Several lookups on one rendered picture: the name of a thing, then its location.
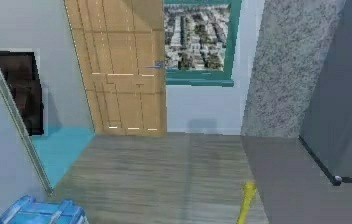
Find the teal framed window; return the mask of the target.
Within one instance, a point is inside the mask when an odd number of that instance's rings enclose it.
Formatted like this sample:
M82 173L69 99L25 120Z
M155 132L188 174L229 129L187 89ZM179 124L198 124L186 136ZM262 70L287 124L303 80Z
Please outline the teal framed window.
M168 85L232 87L243 0L164 0Z

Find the grey fridge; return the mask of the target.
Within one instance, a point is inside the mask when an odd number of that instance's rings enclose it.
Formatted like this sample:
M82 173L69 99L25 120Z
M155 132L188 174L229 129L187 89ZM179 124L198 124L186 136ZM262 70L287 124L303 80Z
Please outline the grey fridge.
M299 140L333 185L352 183L352 0L344 0Z

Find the yellow stick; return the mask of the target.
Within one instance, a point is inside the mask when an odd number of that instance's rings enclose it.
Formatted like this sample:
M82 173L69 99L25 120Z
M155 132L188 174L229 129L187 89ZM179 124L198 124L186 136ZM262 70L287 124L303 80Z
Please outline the yellow stick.
M256 183L248 181L243 187L243 201L241 203L236 224L245 224L249 212L250 203L256 193Z

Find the light wooden room door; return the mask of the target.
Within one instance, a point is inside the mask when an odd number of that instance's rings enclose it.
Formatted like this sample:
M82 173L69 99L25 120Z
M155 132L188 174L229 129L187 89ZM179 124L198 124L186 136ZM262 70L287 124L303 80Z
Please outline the light wooden room door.
M95 132L164 135L164 0L63 2Z

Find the blue plastic crate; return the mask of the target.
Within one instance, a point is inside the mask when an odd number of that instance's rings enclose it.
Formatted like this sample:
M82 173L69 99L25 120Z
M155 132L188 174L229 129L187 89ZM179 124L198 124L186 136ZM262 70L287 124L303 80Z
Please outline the blue plastic crate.
M73 200L38 202L24 195L0 216L0 224L90 224L84 209Z

